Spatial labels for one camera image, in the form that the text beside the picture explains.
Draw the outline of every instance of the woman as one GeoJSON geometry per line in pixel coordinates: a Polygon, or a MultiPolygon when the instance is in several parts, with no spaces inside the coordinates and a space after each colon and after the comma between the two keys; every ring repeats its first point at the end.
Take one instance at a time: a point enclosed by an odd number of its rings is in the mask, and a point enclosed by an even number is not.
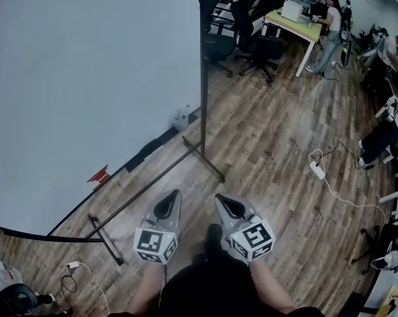
{"type": "Polygon", "coordinates": [[[389,146],[394,145],[398,141],[398,102],[397,114],[392,122],[386,120],[380,122],[372,132],[362,141],[358,142],[358,146],[362,149],[363,154],[358,159],[360,166],[366,168],[382,154],[389,146]]]}
{"type": "Polygon", "coordinates": [[[322,75],[324,75],[324,71],[340,43],[339,31],[343,20],[343,12],[341,11],[338,0],[325,0],[325,2],[326,5],[329,6],[326,19],[319,19],[318,22],[326,24],[329,27],[329,31],[326,35],[327,43],[318,61],[313,65],[306,66],[307,71],[322,75]]]}

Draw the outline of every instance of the black shoe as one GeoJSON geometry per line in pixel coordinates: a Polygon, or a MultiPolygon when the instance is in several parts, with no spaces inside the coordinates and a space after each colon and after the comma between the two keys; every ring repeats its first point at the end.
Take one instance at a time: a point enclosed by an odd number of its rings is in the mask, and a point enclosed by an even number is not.
{"type": "Polygon", "coordinates": [[[211,224],[207,228],[205,243],[220,243],[222,235],[222,227],[217,224],[211,224]]]}

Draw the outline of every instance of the black metal pole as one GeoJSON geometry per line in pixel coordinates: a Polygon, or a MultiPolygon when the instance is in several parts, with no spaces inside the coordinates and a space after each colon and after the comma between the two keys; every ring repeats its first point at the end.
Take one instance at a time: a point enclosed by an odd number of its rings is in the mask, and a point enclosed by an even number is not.
{"type": "MultiPolygon", "coordinates": [[[[87,215],[88,220],[90,221],[90,223],[92,223],[93,228],[96,228],[96,223],[98,222],[98,219],[96,217],[92,217],[90,215],[87,215]]],[[[124,263],[124,260],[122,258],[117,257],[114,252],[111,250],[111,248],[108,246],[108,243],[106,243],[105,238],[102,236],[102,234],[100,233],[100,231],[98,231],[96,234],[98,234],[98,236],[102,239],[102,243],[105,246],[105,248],[107,249],[107,251],[111,254],[112,258],[115,260],[115,262],[117,262],[117,265],[121,266],[124,263]]]]}
{"type": "Polygon", "coordinates": [[[207,117],[207,79],[209,60],[205,57],[205,23],[203,6],[205,0],[200,0],[200,96],[201,96],[201,119],[200,119],[200,142],[201,156],[205,157],[206,149],[206,117],[207,117]]]}
{"type": "Polygon", "coordinates": [[[88,234],[85,238],[90,238],[94,234],[96,234],[100,229],[106,226],[110,221],[112,221],[119,213],[121,213],[126,207],[132,204],[136,199],[142,196],[151,186],[153,186],[157,181],[159,181],[162,177],[164,177],[171,169],[173,169],[178,163],[180,163],[183,159],[185,159],[188,155],[190,155],[196,148],[200,146],[200,142],[196,143],[192,148],[188,150],[183,156],[181,156],[177,161],[172,163],[167,169],[161,172],[157,177],[151,180],[146,186],[141,188],[131,199],[125,202],[121,207],[119,207],[113,214],[111,214],[105,221],[100,223],[93,231],[88,234]]]}
{"type": "Polygon", "coordinates": [[[62,236],[44,236],[37,234],[28,234],[27,232],[20,232],[11,229],[1,228],[2,232],[7,236],[24,238],[26,240],[41,240],[43,242],[61,242],[61,243],[102,243],[101,238],[81,238],[81,237],[62,237],[62,236]]]}
{"type": "MultiPolygon", "coordinates": [[[[185,144],[191,148],[193,146],[193,143],[188,141],[188,139],[185,136],[182,136],[182,139],[184,140],[185,144]]],[[[199,154],[199,156],[219,175],[219,180],[224,183],[225,182],[225,175],[219,171],[219,169],[210,161],[207,159],[207,157],[203,156],[198,149],[194,149],[194,151],[199,154]]]]}

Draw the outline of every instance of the white backdrop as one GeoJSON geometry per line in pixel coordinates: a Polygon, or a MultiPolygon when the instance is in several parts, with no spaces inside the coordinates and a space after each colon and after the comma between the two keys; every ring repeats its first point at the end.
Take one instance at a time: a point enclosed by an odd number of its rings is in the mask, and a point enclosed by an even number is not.
{"type": "Polygon", "coordinates": [[[47,234],[199,101],[197,0],[0,0],[0,226],[47,234]]]}

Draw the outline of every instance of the black shirt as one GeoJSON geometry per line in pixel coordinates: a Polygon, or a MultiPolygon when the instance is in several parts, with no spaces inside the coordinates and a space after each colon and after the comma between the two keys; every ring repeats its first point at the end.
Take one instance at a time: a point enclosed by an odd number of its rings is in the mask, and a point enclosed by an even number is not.
{"type": "MultiPolygon", "coordinates": [[[[239,263],[202,263],[177,273],[162,290],[153,317],[174,316],[264,316],[283,313],[260,302],[248,266],[239,263]]],[[[111,314],[128,317],[129,313],[111,314]]],[[[316,308],[301,308],[289,317],[323,317],[316,308]]]]}

